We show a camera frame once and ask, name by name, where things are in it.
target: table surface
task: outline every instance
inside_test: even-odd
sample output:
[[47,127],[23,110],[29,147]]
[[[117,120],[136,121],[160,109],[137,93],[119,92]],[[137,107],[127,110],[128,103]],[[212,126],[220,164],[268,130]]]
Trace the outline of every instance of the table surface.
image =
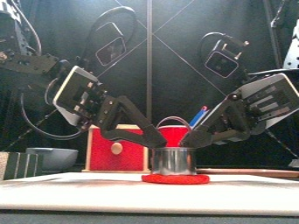
[[136,173],[69,172],[1,181],[0,195],[0,209],[299,216],[299,182],[250,175],[160,185]]

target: stainless steel cup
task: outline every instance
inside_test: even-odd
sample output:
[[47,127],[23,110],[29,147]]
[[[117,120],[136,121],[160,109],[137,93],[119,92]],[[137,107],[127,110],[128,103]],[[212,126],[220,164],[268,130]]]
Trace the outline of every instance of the stainless steel cup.
[[152,149],[152,174],[195,175],[195,149],[183,147]]

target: gray bowl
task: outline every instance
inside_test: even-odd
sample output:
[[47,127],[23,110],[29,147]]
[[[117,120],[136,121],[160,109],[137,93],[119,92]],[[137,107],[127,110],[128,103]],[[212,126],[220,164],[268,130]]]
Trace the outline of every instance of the gray bowl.
[[79,151],[57,148],[27,148],[25,153],[43,155],[41,169],[60,172],[69,169],[77,159]]

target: black curtain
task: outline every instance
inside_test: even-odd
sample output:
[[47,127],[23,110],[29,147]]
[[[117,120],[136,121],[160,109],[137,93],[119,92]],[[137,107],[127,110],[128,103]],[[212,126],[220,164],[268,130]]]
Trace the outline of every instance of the black curtain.
[[[275,15],[279,0],[268,1]],[[137,30],[125,57],[112,66],[95,65],[93,74],[105,83],[113,96],[125,95],[145,114],[147,82],[147,1],[145,0],[23,0],[23,11],[41,39],[43,53],[76,64],[87,46],[89,27],[99,15],[120,5],[133,8]],[[296,1],[290,3],[284,24],[276,29],[279,51],[286,56],[296,20]],[[200,63],[198,45],[210,32],[222,32],[248,41],[240,57],[242,66],[250,72],[276,69],[271,45],[264,1],[260,0],[153,0],[152,1],[152,122],[158,124],[167,116],[192,119],[202,106],[214,108],[226,95],[240,85],[243,70],[227,79],[210,71]],[[113,18],[124,36],[131,26],[121,18]],[[211,38],[203,49],[207,55],[215,45]],[[23,85],[27,76],[1,71],[1,147],[28,129],[17,108],[16,86]],[[27,97],[29,117],[39,121],[52,108],[43,99]],[[295,116],[282,121],[271,130],[276,137],[298,152]],[[41,126],[49,132],[65,135],[73,131],[59,114]],[[79,149],[79,163],[85,161],[87,134],[69,141],[53,141],[36,133],[25,136],[9,151],[24,151],[25,147],[61,147]],[[282,166],[291,162],[292,155],[266,134],[252,136],[246,142],[212,145],[199,150],[199,165]]]

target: red disc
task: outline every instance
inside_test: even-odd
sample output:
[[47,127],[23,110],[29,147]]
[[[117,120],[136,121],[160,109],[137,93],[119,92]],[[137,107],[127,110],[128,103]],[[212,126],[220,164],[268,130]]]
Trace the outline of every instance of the red disc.
[[149,174],[143,175],[141,179],[147,183],[167,184],[167,185],[202,185],[211,181],[210,176],[198,175],[168,175]]

